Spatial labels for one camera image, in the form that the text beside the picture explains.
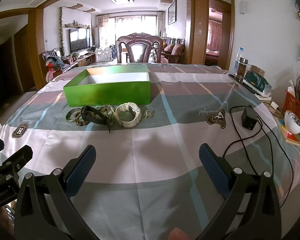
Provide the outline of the person right hand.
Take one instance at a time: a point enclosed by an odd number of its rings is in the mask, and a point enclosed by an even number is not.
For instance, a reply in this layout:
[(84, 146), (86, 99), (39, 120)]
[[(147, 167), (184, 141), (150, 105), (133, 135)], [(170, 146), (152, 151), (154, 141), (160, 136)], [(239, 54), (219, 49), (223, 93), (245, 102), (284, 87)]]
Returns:
[(183, 232), (183, 230), (179, 228), (174, 228), (170, 232), (168, 240), (190, 240), (190, 238), (185, 232)]

